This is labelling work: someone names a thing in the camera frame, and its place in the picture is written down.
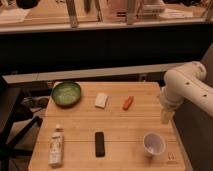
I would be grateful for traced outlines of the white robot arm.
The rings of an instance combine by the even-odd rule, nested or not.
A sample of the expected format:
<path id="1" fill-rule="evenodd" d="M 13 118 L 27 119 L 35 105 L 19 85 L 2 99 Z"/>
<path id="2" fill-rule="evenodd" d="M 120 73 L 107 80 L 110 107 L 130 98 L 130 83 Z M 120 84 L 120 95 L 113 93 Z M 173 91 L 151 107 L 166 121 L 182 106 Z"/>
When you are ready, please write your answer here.
<path id="1" fill-rule="evenodd" d="M 165 86 L 159 94 L 161 123 L 168 124 L 185 99 L 213 117 L 213 88 L 204 83 L 207 70 L 198 61 L 169 69 L 164 75 Z"/>

